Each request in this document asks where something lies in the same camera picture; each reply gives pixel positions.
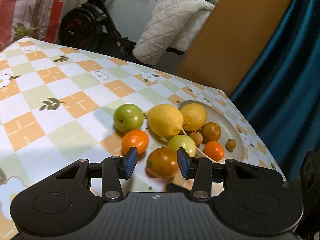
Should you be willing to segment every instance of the brown wooden panel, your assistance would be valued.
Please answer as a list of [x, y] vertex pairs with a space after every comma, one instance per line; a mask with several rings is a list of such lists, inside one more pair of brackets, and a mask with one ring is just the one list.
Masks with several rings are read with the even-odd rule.
[[223, 90], [241, 82], [291, 0], [220, 0], [175, 75]]

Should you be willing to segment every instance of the orange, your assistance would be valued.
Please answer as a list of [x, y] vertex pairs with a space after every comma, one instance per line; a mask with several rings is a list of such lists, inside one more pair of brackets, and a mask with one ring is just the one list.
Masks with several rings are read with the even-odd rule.
[[224, 148], [215, 141], [207, 142], [203, 150], [204, 154], [218, 162], [224, 157]]
[[149, 137], [145, 132], [138, 129], [131, 130], [122, 138], [121, 152], [126, 154], [131, 147], [136, 147], [139, 155], [147, 149], [148, 143]]
[[202, 129], [201, 134], [203, 136], [203, 140], [205, 142], [210, 141], [218, 141], [221, 136], [221, 128], [219, 125], [217, 125], [215, 122], [208, 122], [206, 123]]
[[178, 168], [177, 152], [167, 147], [155, 149], [147, 159], [147, 171], [157, 178], [171, 178]]

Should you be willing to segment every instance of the teal curtain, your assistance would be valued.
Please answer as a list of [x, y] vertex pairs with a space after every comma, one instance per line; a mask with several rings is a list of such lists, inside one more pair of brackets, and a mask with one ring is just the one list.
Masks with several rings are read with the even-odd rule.
[[292, 0], [231, 101], [288, 181], [320, 147], [320, 0]]

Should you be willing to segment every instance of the beige plate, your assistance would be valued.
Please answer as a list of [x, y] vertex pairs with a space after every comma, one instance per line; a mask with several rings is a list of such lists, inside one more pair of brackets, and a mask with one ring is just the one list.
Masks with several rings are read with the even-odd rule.
[[[218, 143], [220, 143], [224, 147], [225, 155], [222, 160], [218, 161], [218, 163], [224, 163], [224, 161], [226, 159], [235, 159], [239, 162], [242, 162], [244, 159], [244, 145], [243, 145], [243, 142], [242, 142], [240, 135], [238, 134], [236, 129], [232, 126], [232, 124], [223, 115], [221, 115], [219, 112], [217, 112], [215, 109], [213, 109], [212, 107], [210, 107], [204, 103], [198, 102], [198, 101], [194, 101], [194, 100], [183, 101], [179, 106], [179, 110], [181, 110], [185, 105], [191, 104], [191, 103], [197, 103], [197, 104], [202, 105], [208, 114], [207, 122], [215, 122], [221, 128], [221, 137], [218, 140]], [[236, 140], [236, 148], [232, 152], [229, 152], [225, 148], [225, 144], [229, 139]], [[197, 150], [196, 155], [209, 158], [207, 155], [205, 155], [202, 152], [203, 149], [204, 149], [204, 144], [200, 144], [199, 147], [197, 147], [197, 149], [196, 149]]]

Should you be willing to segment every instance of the metal screw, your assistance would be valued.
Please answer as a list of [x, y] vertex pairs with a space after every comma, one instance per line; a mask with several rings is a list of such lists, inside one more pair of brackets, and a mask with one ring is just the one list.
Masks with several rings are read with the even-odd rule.
[[107, 191], [104, 195], [106, 198], [116, 199], [116, 198], [119, 198], [121, 194], [119, 191], [110, 190], [110, 191]]
[[197, 190], [192, 195], [196, 198], [206, 198], [209, 194], [206, 191]]

